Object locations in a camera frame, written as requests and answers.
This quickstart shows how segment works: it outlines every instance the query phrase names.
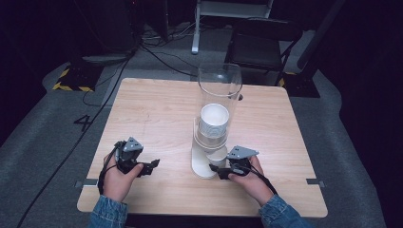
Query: glass cylinder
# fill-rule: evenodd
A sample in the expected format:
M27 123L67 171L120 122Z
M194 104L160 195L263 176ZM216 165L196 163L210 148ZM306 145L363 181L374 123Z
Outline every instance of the glass cylinder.
M195 139L207 153L225 146L229 127L240 98L240 67L232 64L200 64L200 97Z

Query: gray carpet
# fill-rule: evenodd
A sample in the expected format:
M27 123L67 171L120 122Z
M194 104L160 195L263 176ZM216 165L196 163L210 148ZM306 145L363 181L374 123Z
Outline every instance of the gray carpet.
M201 62L223 62L230 32L230 29L205 31L201 35L198 55L190 53L192 37L150 50L172 67L196 73L195 67ZM287 71L299 71L296 67L297 58L313 35L311 31L304 34L292 52ZM174 54L193 66L177 57L158 52ZM17 225L36 194L79 139L82 126L73 122L84 115L91 118L96 115L122 67L106 67L99 83L106 82L85 96L85 92L51 89L66 65L59 66L45 77L43 85L48 90L47 95L0 148L0 227ZM261 72L244 70L242 74L246 84L270 86L273 82L273 78L262 78ZM193 77L167 68L143 50L139 50L129 61L122 75L124 77L194 80ZM338 118L340 95L320 72L317 72L314 81L320 99L290 98L317 177L325 183L322 193L329 210L326 218L308 220L316 227L385 227L374 186ZM105 108L100 112L66 163L32 206L23 227L86 227L88 214L77 210L80 189L75 188L74 184L86 177L109 111L109 108ZM152 216L135 219L140 224L136 227L155 227L143 225L156 222ZM228 218L225 226L212 224L211 227L231 227L231 220ZM192 219L183 219L183 222L188 224L182 227L202 227L192 223ZM171 223L164 223L164 220L161 223L164 227L174 227Z

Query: white cup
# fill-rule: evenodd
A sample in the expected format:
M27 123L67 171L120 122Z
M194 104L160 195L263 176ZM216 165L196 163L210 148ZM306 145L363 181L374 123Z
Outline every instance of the white cup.
M215 151L212 154L208 154L207 159L210 161L212 165L217 166L218 168L223 168L226 165L226 156L228 154L228 150L226 146Z
M229 112L221 104L208 104L201 109L200 132L208 138L225 134Z

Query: person's right hand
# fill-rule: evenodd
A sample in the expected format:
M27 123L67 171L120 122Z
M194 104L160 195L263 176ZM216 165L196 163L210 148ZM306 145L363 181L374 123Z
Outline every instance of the person's right hand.
M252 156L250 158L250 162L252 166L254 166L262 175L264 175L258 157ZM264 183L263 180L252 172L249 172L248 175L244 177L231 173L228 175L228 178L231 181L240 184L243 189L259 203L260 206L266 204L266 202L274 196L273 192L266 185L266 183Z

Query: black chair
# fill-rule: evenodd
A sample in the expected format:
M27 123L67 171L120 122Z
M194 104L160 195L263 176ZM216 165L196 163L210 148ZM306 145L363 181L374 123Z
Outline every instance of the black chair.
M225 63L267 70L266 74L278 71L277 85L291 48L302 33L302 28L290 21L256 17L241 20L234 26ZM280 51L281 41L288 45L283 52Z

